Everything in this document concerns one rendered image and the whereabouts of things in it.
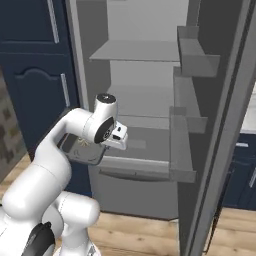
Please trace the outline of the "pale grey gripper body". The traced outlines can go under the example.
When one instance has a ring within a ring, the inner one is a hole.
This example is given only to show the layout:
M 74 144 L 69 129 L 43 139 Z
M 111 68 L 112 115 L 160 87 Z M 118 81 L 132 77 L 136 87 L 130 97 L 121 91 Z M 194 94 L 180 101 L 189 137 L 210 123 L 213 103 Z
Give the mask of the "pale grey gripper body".
M 125 150 L 127 148 L 128 135 L 125 134 L 123 137 L 117 135 L 111 135 L 106 141 L 103 142 L 103 145 L 108 147 Z

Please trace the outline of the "dark clear tupperware container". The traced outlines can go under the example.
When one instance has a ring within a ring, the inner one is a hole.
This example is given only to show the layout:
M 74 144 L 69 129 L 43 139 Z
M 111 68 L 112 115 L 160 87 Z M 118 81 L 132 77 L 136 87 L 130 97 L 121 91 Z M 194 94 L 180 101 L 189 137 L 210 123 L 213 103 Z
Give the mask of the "dark clear tupperware container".
M 77 143 L 78 138 L 73 134 L 65 134 L 57 144 L 58 158 L 66 162 L 98 165 L 104 156 L 106 146 L 89 143 L 87 147 L 82 147 Z

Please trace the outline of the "navy plain cupboard door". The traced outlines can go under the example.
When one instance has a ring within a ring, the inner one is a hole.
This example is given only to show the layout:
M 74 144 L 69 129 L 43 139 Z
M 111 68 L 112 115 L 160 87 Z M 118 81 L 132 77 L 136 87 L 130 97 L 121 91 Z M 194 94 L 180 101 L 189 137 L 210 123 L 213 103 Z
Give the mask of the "navy plain cupboard door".
M 59 43 L 53 39 L 47 0 L 0 0 L 0 52 L 67 54 L 65 0 L 53 0 Z

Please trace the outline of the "grey fridge shelf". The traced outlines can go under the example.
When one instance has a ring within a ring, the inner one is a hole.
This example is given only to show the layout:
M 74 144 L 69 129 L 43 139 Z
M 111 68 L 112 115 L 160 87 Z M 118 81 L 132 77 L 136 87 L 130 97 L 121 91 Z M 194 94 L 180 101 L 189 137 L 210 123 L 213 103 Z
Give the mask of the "grey fridge shelf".
M 173 41 L 108 40 L 91 56 L 91 60 L 178 62 L 179 53 Z

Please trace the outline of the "grey fridge door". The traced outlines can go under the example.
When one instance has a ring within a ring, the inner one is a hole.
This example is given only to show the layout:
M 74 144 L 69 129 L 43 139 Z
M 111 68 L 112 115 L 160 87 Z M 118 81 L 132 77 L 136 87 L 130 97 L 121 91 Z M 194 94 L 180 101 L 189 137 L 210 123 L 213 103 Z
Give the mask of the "grey fridge door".
M 190 0 L 188 21 L 204 51 L 219 55 L 215 77 L 191 77 L 203 134 L 189 141 L 194 183 L 178 183 L 180 256 L 202 256 L 256 78 L 256 0 Z

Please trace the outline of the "navy base cupboard run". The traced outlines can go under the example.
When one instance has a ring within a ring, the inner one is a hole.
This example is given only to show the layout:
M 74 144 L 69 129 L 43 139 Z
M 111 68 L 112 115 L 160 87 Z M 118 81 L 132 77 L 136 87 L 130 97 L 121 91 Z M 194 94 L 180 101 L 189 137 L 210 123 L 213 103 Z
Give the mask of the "navy base cupboard run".
M 256 211 L 256 135 L 241 133 L 229 168 L 223 206 Z

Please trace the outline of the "grey open fridge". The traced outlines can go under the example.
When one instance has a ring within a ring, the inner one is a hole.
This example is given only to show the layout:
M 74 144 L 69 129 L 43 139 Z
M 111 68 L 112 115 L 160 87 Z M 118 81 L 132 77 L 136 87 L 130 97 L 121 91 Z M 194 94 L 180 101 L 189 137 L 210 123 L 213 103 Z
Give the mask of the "grey open fridge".
M 81 105 L 91 110 L 99 93 L 118 102 L 128 128 L 126 150 L 104 156 L 167 161 L 173 68 L 178 62 L 91 60 L 108 40 L 173 41 L 187 21 L 189 0 L 66 0 Z

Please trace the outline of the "grey fridge bottom drawer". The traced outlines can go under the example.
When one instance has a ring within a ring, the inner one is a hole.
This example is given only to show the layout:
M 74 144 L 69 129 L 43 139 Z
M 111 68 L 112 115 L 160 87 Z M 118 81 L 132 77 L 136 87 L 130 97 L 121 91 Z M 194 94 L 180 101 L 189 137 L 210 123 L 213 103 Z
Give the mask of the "grey fridge bottom drawer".
M 167 161 L 104 156 L 99 165 L 89 167 L 91 190 L 104 212 L 163 220 L 178 217 L 176 182 L 117 179 L 101 175 L 101 169 L 169 178 Z

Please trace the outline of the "navy arched cupboard door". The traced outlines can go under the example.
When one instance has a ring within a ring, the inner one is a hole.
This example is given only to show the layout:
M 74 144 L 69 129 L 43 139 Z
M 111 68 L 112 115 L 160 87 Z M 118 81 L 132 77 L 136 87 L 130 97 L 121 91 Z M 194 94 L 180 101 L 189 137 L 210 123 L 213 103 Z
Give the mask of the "navy arched cupboard door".
M 72 59 L 62 54 L 0 53 L 7 90 L 30 156 L 69 110 L 79 105 Z M 60 74 L 65 73 L 70 98 L 66 107 Z

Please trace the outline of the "grey fridge door bin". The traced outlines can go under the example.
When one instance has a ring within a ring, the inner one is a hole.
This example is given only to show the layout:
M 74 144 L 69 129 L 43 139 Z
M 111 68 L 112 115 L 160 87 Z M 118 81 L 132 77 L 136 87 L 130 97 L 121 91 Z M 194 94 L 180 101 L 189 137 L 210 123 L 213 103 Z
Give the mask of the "grey fridge door bin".
M 215 77 L 220 63 L 219 55 L 204 51 L 198 39 L 197 26 L 178 26 L 177 43 L 182 74 L 192 77 Z
M 169 171 L 170 179 L 182 183 L 194 183 L 188 124 L 183 108 L 169 110 Z
M 203 134 L 207 118 L 202 117 L 191 77 L 183 76 L 180 67 L 173 68 L 174 106 L 184 115 L 191 133 Z

